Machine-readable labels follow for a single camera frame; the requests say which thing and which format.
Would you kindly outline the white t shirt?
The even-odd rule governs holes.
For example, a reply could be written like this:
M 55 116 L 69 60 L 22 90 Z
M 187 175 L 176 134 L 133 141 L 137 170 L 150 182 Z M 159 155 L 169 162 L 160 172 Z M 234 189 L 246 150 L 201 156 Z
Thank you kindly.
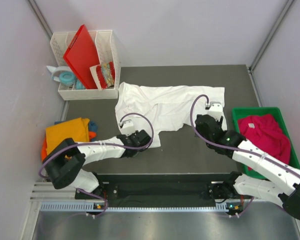
M 118 102 L 115 106 L 117 122 L 130 113 L 145 116 L 154 129 L 151 148 L 159 148 L 160 132 L 178 131 L 190 125 L 190 111 L 194 100 L 206 95 L 210 103 L 225 107 L 225 88 L 211 86 L 165 86 L 148 87 L 122 82 L 118 89 Z

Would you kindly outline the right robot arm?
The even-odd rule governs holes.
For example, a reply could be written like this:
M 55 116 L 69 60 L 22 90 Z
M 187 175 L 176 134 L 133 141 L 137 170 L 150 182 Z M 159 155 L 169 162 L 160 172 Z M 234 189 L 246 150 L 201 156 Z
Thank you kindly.
M 300 220 L 300 169 L 282 163 L 240 133 L 223 130 L 219 121 L 208 114 L 199 114 L 196 119 L 191 118 L 190 123 L 208 148 L 264 176 L 265 179 L 257 179 L 238 173 L 223 185 L 227 197 L 248 195 L 263 199 Z

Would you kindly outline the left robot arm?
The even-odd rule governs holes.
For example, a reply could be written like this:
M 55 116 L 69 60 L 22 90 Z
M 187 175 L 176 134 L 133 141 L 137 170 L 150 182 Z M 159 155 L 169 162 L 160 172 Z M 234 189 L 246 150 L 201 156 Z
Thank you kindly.
M 152 138 L 145 130 L 94 142 L 75 142 L 66 138 L 47 155 L 43 165 L 56 190 L 72 187 L 96 199 L 103 194 L 104 186 L 95 172 L 83 170 L 83 167 L 105 159 L 134 157 L 151 142 Z

